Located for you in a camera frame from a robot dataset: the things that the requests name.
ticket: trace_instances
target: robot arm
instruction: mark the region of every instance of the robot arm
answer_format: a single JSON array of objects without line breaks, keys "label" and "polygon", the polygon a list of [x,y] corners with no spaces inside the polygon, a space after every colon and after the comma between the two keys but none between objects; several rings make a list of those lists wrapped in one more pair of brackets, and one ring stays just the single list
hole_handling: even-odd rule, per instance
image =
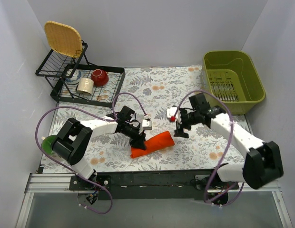
[{"label": "robot arm", "polygon": [[[192,112],[180,108],[174,118],[177,107],[167,111],[171,122],[176,122],[174,136],[188,138],[184,129],[191,130],[195,124],[205,124],[210,129],[228,139],[230,135],[229,115],[218,107],[210,107],[203,94],[189,98]],[[225,164],[217,170],[221,182],[246,182],[251,188],[258,189],[283,175],[283,166],[279,147],[274,142],[264,142],[254,137],[240,125],[234,124],[232,145],[242,154],[244,164]]]},{"label": "robot arm", "polygon": [[69,118],[51,144],[52,150],[65,159],[75,172],[86,179],[92,179],[94,170],[84,158],[91,137],[123,133],[130,138],[129,144],[132,147],[146,149],[144,131],[152,129],[152,121],[144,119],[140,127],[135,127],[130,123],[134,114],[135,111],[124,106],[117,114],[116,121],[107,121],[115,119],[113,114],[105,116],[104,120],[78,121]]}]

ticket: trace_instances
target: white wall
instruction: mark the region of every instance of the white wall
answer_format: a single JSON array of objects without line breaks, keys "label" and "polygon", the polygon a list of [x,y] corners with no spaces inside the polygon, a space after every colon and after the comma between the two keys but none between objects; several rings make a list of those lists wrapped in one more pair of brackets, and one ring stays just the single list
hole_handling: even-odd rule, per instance
[{"label": "white wall", "polygon": [[243,51],[266,90],[249,120],[255,135],[280,146],[285,171],[280,183],[295,227],[295,0],[268,1]]},{"label": "white wall", "polygon": [[[0,0],[0,228],[16,224],[28,176],[41,159],[35,126],[55,106],[49,86],[34,75],[49,49],[43,38],[26,0]],[[50,119],[41,135],[48,133]]]},{"label": "white wall", "polygon": [[267,0],[29,0],[44,26],[73,26],[98,65],[188,66],[240,50]]}]

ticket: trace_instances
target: white cup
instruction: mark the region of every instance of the white cup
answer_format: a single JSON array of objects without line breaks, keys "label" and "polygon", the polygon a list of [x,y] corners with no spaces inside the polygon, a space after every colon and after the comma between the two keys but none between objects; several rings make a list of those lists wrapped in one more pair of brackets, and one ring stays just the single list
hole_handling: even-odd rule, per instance
[{"label": "white cup", "polygon": [[84,94],[84,95],[91,95],[93,87],[94,87],[94,81],[87,77],[83,77],[80,79],[79,85],[77,87],[77,93]]}]

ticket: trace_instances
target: orange cloth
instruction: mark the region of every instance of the orange cloth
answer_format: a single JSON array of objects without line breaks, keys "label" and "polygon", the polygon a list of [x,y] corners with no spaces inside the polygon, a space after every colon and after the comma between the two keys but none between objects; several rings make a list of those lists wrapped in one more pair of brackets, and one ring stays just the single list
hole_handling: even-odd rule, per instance
[{"label": "orange cloth", "polygon": [[145,151],[142,149],[137,149],[137,148],[132,147],[132,154],[130,157],[137,158],[137,157],[147,155],[147,154],[155,152],[155,151],[159,151],[159,150],[167,148],[169,146],[175,145],[170,132],[163,132],[158,135],[155,135],[154,137],[145,141],[144,144],[147,147],[147,149]]}]

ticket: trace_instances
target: green dish drainer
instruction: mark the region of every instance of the green dish drainer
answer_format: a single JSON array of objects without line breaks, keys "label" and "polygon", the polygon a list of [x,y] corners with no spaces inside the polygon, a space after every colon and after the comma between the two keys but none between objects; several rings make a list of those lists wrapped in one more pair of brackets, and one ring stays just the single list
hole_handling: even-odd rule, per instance
[{"label": "green dish drainer", "polygon": [[[232,114],[245,114],[265,98],[254,64],[242,51],[211,51],[204,55],[204,89],[219,98]],[[212,106],[219,102],[206,96]]]}]

